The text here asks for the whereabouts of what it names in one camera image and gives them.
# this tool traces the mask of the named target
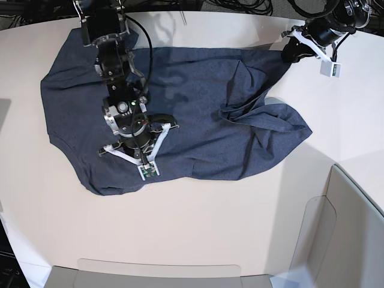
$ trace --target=table surface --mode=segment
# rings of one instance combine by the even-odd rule
[[[136,13],[154,46],[270,46],[300,21],[235,13]],[[78,259],[159,265],[239,265],[242,275],[289,269],[307,202],[339,163],[380,207],[384,162],[384,39],[358,32],[338,51],[341,77],[320,61],[292,65],[269,102],[294,107],[313,130],[284,161],[241,181],[182,178],[100,197],[49,143],[40,95],[77,19],[0,32],[0,216],[33,287]],[[137,47],[147,45],[140,36]]]

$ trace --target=wrinkled fabric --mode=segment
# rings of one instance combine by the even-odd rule
[[[50,142],[95,194],[124,194],[180,177],[238,180],[274,167],[311,134],[290,106],[265,105],[268,90],[289,69],[280,52],[156,48],[148,112],[173,115],[180,128],[169,131],[157,155],[161,175],[144,182],[135,165],[98,156],[118,137],[101,112],[108,92],[94,70],[96,54],[72,30],[41,82]],[[149,50],[134,54],[136,68],[147,75]]]

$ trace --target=white table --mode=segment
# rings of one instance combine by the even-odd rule
[[[185,12],[184,26],[178,12],[132,16],[154,46],[176,47],[273,43],[280,49],[280,33],[301,23]],[[85,190],[49,143],[40,96],[41,79],[78,26],[69,19],[0,32],[0,104],[11,101],[0,130],[0,216],[31,287],[44,285],[52,265],[77,268],[81,258],[233,264],[242,275],[286,271],[305,205],[324,194],[336,162],[384,207],[384,39],[360,32],[349,37],[338,53],[340,79],[320,75],[320,61],[311,58],[292,65],[273,87],[269,97],[294,107],[313,130],[273,169],[236,182],[182,178],[100,197]],[[138,47],[146,45],[141,36]]]

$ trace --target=gray floor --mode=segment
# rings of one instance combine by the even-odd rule
[[[250,4],[255,2],[255,0],[240,0],[240,2]],[[303,10],[310,13],[321,12],[324,9],[323,0],[296,0],[296,3]],[[272,5],[274,8],[272,16],[291,19],[304,19],[302,16],[296,13],[296,11],[290,6],[287,0],[272,0]],[[212,5],[207,1],[204,2],[202,11],[233,12],[232,10]]]

